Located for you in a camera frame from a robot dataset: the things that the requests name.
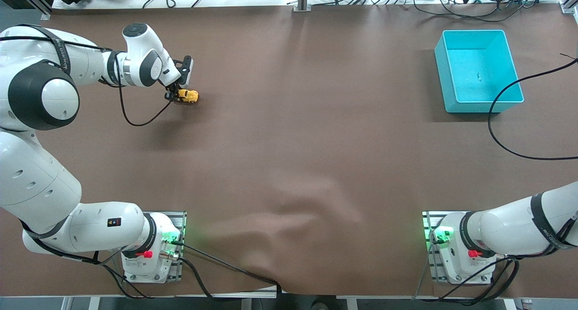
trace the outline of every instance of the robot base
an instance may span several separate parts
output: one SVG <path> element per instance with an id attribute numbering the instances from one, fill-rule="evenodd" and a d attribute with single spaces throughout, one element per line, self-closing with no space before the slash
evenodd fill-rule
<path id="1" fill-rule="evenodd" d="M 184 241 L 186 227 L 186 211 L 146 211 L 150 213 L 157 225 L 157 236 L 150 250 L 153 258 L 142 256 L 127 259 L 122 257 L 124 275 L 130 283 L 168 283 L 180 281 L 182 263 L 169 259 L 159 258 L 159 252 L 172 252 L 177 256 L 182 253 L 181 246 L 168 244 L 163 240 L 170 240 L 177 236 L 177 241 Z"/>
<path id="2" fill-rule="evenodd" d="M 496 260 L 496 257 L 471 258 L 468 249 L 460 237 L 460 221 L 464 217 L 461 211 L 425 211 L 423 212 L 424 230 L 430 250 L 432 279 L 434 281 L 460 284 L 483 267 Z M 443 238 L 444 244 L 434 244 L 430 241 Z M 466 284 L 490 284 L 495 265 L 473 277 Z"/>

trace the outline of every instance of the turquoise plastic bin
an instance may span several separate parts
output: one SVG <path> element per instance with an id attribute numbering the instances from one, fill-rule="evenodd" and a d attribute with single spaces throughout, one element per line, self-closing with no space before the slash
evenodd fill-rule
<path id="1" fill-rule="evenodd" d="M 502 30 L 444 31 L 435 59 L 449 113 L 487 113 L 498 93 L 518 79 Z M 516 84 L 500 96 L 493 112 L 522 102 L 522 88 Z"/>

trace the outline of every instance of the brown table surface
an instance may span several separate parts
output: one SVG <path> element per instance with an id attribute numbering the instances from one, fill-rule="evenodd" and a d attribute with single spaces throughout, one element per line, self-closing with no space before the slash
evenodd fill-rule
<path id="1" fill-rule="evenodd" d="M 187 242 L 288 292 L 410 296 L 426 255 L 422 211 L 488 209 L 578 178 L 576 162 L 506 153 L 484 116 L 446 113 L 433 51 L 443 30 L 502 28 L 519 76 L 558 67 L 569 61 L 558 53 L 576 52 L 577 29 L 558 5 L 499 23 L 343 6 L 54 15 L 42 25 L 125 49 L 121 31 L 132 22 L 150 24 L 174 58 L 194 58 L 198 105 L 131 127 L 117 90 L 84 86 L 76 121 L 40 141 L 80 180 L 83 202 L 188 211 Z M 495 117 L 497 134 L 523 153 L 578 154 L 577 77 L 573 69 L 522 84 L 526 101 Z M 150 118 L 163 94 L 126 88 L 130 119 Z M 28 252 L 18 221 L 0 217 L 1 295 L 118 293 L 101 268 Z M 212 292 L 263 287 L 190 259 Z M 575 259 L 522 261 L 505 296 L 577 298 Z M 421 294 L 447 288 L 426 274 Z M 180 283 L 143 291 L 200 293 L 188 269 Z"/>

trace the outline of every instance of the black label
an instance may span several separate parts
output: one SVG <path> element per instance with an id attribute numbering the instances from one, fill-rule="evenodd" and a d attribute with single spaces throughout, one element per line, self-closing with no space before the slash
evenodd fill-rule
<path id="1" fill-rule="evenodd" d="M 107 220 L 107 227 L 120 227 L 120 217 Z"/>

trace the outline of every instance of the round white joint cover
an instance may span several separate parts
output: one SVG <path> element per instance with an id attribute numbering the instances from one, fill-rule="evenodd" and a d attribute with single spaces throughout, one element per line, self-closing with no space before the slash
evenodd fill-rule
<path id="1" fill-rule="evenodd" d="M 158 80 L 158 77 L 161 75 L 161 69 L 163 69 L 163 62 L 159 57 L 155 59 L 153 63 L 153 67 L 150 68 L 150 77 L 155 81 Z"/>
<path id="2" fill-rule="evenodd" d="M 53 79 L 42 88 L 42 104 L 50 116 L 67 120 L 78 111 L 78 93 L 68 81 Z"/>

